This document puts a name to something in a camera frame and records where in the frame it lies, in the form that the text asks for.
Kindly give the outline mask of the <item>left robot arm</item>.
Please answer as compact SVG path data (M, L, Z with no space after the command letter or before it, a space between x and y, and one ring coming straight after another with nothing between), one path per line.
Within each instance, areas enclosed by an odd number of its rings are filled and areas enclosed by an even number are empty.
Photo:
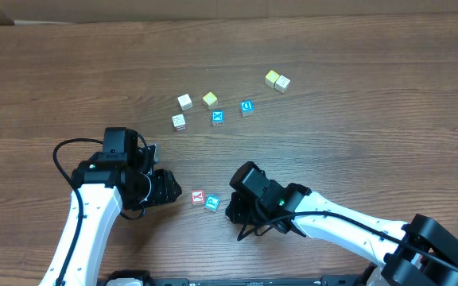
M173 203L182 190L172 172L155 170L156 145L125 127L108 127L101 151L62 172L72 199L43 285L95 285L111 228L126 210Z

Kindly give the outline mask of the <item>blue P block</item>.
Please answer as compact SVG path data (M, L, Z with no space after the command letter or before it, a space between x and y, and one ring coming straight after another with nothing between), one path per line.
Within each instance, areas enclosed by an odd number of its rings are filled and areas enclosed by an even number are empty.
M220 198L214 195L209 195L206 198L206 201L204 203L204 207L210 211L217 212L220 204Z

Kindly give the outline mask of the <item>red Y block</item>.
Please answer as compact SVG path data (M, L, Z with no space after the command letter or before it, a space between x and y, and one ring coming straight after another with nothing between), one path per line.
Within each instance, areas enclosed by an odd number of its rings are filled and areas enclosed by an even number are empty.
M192 204L204 204L205 195L203 190L191 191L191 201Z

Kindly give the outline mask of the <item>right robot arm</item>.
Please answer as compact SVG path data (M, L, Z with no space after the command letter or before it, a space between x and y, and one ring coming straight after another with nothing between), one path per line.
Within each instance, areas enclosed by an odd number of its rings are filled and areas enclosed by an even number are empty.
M411 222L376 218L342 207L310 188L270 180L254 162L230 181L226 215L241 225L239 240L275 229L343 247L371 265L364 285L458 285L458 239L434 219Z

